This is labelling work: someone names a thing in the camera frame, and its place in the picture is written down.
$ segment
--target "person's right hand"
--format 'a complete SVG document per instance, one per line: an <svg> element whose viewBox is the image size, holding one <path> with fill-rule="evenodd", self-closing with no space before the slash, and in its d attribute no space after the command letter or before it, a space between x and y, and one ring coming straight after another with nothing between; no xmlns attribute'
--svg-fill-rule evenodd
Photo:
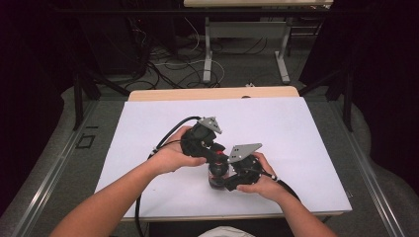
<svg viewBox="0 0 419 237"><path fill-rule="evenodd" d="M267 173L276 176L275 171L272 169L271 165L269 165L264 154L255 152L253 155L259 160L262 168ZM281 194L287 193L287 191L281 185L265 175L262 175L256 184L239 185L237 186L237 189L243 193L257 193L263 198L267 198L273 201L278 201L278 198L281 196Z"/></svg>

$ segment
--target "light-colored tabletop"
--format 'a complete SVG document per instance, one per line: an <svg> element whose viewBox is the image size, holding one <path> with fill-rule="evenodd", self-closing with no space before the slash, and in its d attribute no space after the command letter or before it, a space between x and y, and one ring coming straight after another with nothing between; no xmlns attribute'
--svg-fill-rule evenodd
<svg viewBox="0 0 419 237"><path fill-rule="evenodd" d="M132 92L96 191L145 161L170 129L191 116L216 117L222 134L215 142L225 146L225 154L237 144L262 143L258 151L314 214L336 215L352 209L308 106L294 87ZM258 195L213 190L207 165L154 179L142 194L139 215L144 221L279 216L283 216L279 207ZM132 206L125 220L133 217Z"/></svg>
<svg viewBox="0 0 419 237"><path fill-rule="evenodd" d="M186 7L280 7L331 5L333 0L185 0Z"/></svg>

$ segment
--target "white table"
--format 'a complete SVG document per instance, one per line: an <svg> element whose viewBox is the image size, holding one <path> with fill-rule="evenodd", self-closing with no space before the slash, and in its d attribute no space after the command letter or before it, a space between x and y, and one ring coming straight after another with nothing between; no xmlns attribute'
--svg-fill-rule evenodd
<svg viewBox="0 0 419 237"><path fill-rule="evenodd" d="M193 8L231 8L231 7L295 7L331 5L333 0L185 0L186 7ZM206 62L203 82L210 81L212 52L211 38L270 38L281 39L280 50L275 51L282 82L290 84L290 77L284 62L292 18L285 22L211 22L206 17Z"/></svg>
<svg viewBox="0 0 419 237"><path fill-rule="evenodd" d="M242 96L252 98L239 99ZM262 143L259 151L314 214L333 215L352 209L305 100L293 87L132 93L96 191L145 161L161 138L190 116L216 117L223 133L215 142L226 147L226 154L236 144ZM144 191L140 207L144 221L274 216L282 216L280 208L258 195L213 190L207 165L157 177ZM132 206L125 219L133 217Z"/></svg>

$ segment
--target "hand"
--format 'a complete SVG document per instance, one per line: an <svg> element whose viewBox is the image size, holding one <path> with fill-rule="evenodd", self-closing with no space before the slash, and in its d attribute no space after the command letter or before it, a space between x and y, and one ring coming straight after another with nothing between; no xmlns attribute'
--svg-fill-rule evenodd
<svg viewBox="0 0 419 237"><path fill-rule="evenodd" d="M184 166L200 166L207 162L207 159L204 157L191 157L183 154L180 139L190 128L190 126L179 128L167 139L166 145L147 161L156 169L157 175L174 172Z"/></svg>
<svg viewBox="0 0 419 237"><path fill-rule="evenodd" d="M275 171L272 169L271 165L269 165L268 161L262 153L255 152L253 155L259 160L262 168L267 173L276 176ZM237 189L243 193L257 193L263 198L267 198L273 201L277 201L278 197L281 194L284 194L284 192L287 193L287 191L281 185L272 180L270 177L264 175L259 178L256 184L239 185L237 186Z"/></svg>

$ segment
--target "gray carpet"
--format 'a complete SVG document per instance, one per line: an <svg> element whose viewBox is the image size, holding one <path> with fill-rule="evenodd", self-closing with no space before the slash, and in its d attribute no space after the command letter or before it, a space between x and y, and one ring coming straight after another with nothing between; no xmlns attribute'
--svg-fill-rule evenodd
<svg viewBox="0 0 419 237"><path fill-rule="evenodd" d="M255 42L257 42L257 39L221 40L219 48L222 46L222 52L244 52ZM292 56L286 58L292 85L298 89L303 85L297 81L297 78L312 43L313 38L294 39ZM274 45L274 41L268 40L266 49L258 54L224 55L216 53L213 60L218 61L223 69L214 65L213 70L218 80L224 73L221 86L242 87L249 82L256 86L283 85L272 52ZM258 51L262 47L262 44L258 44L254 50ZM190 53L189 49L185 49L185 51L185 53L189 53L190 57L198 55L195 52ZM153 58L162 56L158 54L158 51L155 53L157 54L154 54ZM155 60L155 63L165 61L166 59L159 59ZM200 80L196 74L184 79L198 69L194 70L187 67L182 70L173 70L173 66L170 69L164 66L159 66L159 68L161 68L163 74L176 82L180 82L185 87L190 86L189 83L192 81L198 82ZM202 68L202 64L197 63L196 68ZM147 72L141 79L155 82L156 76L152 72ZM124 81L125 79L116 77L113 80ZM135 90L147 87L149 87L148 84L136 83L128 88ZM158 85L158 89L167 88L170 88L167 83L160 82ZM71 89L62 95L65 100L65 110L59 125L37 166L1 217L1 236L12 236L13 233L19 233L17 228L22 227L22 225L26 226L26 223L22 222L22 217L25 216L28 206L31 205L31 201L42 186L51 167L63 157L68 157L66 162L62 164L64 169L62 173L58 174L58 182L52 184L54 188L52 194L45 203L42 203L44 204L43 209L37 212L39 215L33 216L34 221L31 222L33 225L27 226L29 228L28 236L46 236L69 210L94 192L126 99L107 87L100 86L100 89L103 97L99 102L89 103L86 100L85 108L92 113L85 119L86 122L77 131L76 135L71 130L75 118ZM336 116L336 104L325 101L324 90L325 88L319 88L311 92L307 95L306 100L339 178L345 190L352 196L349 200L354 209L349 213L332 217L326 223L340 236L391 236L382 221L371 191L366 186L359 163L354 158L353 147L348 144L346 131L342 128L340 118ZM353 127L353 134L361 150L365 154L369 154L369 129L362 114L355 107L353 110ZM69 146L69 139L74 140L74 146ZM91 147L83 148L89 146L90 141L92 141ZM389 200L389 205L392 207L391 210L394 211L395 218L403 227L405 236L419 236L419 229L416 226L416 223L419 223L418 197L402 180L373 162L372 165L375 169L375 176L377 176L377 180ZM114 235L135 236L136 230L132 222L122 222Z"/></svg>

